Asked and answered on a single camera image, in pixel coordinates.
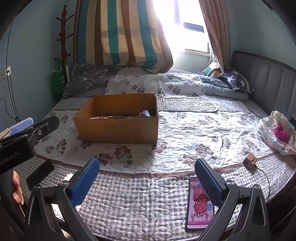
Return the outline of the person's left hand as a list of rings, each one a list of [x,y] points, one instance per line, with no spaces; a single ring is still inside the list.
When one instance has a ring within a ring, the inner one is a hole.
[[[14,187],[13,200],[19,205],[24,204],[23,192],[20,187],[20,177],[16,171],[13,172],[12,184]]]

